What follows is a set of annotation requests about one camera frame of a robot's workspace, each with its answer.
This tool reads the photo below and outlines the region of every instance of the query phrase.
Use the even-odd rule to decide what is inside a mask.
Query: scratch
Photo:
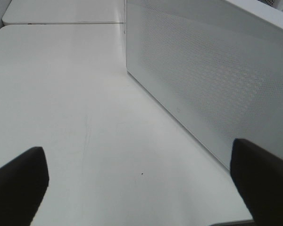
[[[91,122],[92,120],[88,118],[88,113],[85,115],[84,123],[85,123],[85,139],[84,139],[84,148],[83,148],[83,153],[82,153],[82,170],[84,168],[84,159],[87,154],[87,148],[89,146],[89,143],[91,141]]]

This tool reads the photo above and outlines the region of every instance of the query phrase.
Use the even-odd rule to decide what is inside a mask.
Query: white tabletop
[[[122,27],[0,31],[0,166],[45,150],[33,226],[207,226],[251,218],[229,176],[125,68]]]
[[[93,24],[124,22],[124,0],[12,0],[8,24]]]

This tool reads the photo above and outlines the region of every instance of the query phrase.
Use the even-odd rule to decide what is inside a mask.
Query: desk partition
[[[127,70],[227,168],[236,137],[283,159],[281,11],[127,0]]]

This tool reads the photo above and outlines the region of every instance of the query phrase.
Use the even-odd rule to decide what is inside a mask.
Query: perforated metal panel
[[[219,0],[130,0],[127,69],[225,166],[234,138],[283,158],[283,31]]]
[[[265,4],[269,6],[274,6],[275,0],[259,0],[261,2],[264,2]]]

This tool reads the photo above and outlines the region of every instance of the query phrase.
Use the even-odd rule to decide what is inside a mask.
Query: white desk
[[[126,72],[122,28],[0,31],[0,166],[45,150],[33,226],[208,226],[251,218],[229,173]]]
[[[121,23],[124,0],[12,0],[2,21],[8,24]]]

